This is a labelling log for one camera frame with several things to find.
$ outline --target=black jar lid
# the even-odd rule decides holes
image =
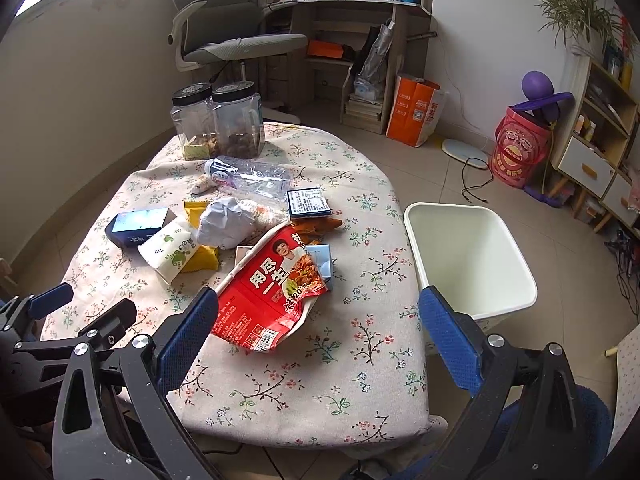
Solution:
[[[178,90],[171,96],[174,106],[188,106],[211,97],[210,83],[195,83]]]
[[[217,103],[229,103],[239,101],[255,94],[255,84],[253,81],[236,81],[228,85],[216,88],[211,93],[211,98]]]

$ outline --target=white trash bin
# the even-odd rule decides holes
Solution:
[[[485,207],[418,202],[404,212],[420,290],[435,285],[483,332],[533,305],[538,288],[504,221]],[[427,338],[428,354],[436,353]]]

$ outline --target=white cable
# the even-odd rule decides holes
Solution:
[[[435,31],[438,31],[438,22],[436,19],[434,19],[433,17],[431,18],[434,23],[435,23]],[[438,34],[436,36],[436,38],[438,40],[440,40],[440,46],[442,47],[442,65],[444,66],[444,73],[447,76],[447,79],[449,80],[449,82],[451,83],[451,85],[453,86],[453,88],[455,88],[458,91],[458,95],[460,96],[460,115],[462,116],[462,119],[465,121],[466,124],[468,124],[469,126],[471,126],[474,130],[475,133],[482,135],[485,140],[484,140],[484,146],[482,147],[482,151],[484,151],[484,149],[486,148],[488,142],[489,142],[489,137],[485,136],[482,134],[482,129],[479,128],[478,126],[476,126],[475,124],[473,124],[471,121],[469,121],[469,119],[466,118],[465,116],[465,103],[464,103],[464,98],[462,97],[462,92],[460,91],[460,88],[458,88],[458,86],[453,82],[453,79],[451,78],[451,76],[449,75],[449,70],[447,69],[447,49],[445,47],[444,44],[444,38]]]

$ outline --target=white wall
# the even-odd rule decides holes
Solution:
[[[171,0],[59,0],[0,43],[0,255],[172,126]]]
[[[426,77],[449,91],[441,120],[474,130],[462,117],[451,80],[462,91],[464,116],[487,137],[494,136],[508,105],[526,100],[520,83],[529,70],[547,74],[558,90],[566,51],[562,40],[554,44],[554,31],[539,31],[545,20],[535,3],[433,0],[439,39],[430,41]],[[632,93],[640,96],[640,63],[636,65]]]

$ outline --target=red food wrapper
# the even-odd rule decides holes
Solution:
[[[326,290],[300,236],[284,222],[216,287],[218,319],[211,333],[249,350],[270,350],[302,325]]]

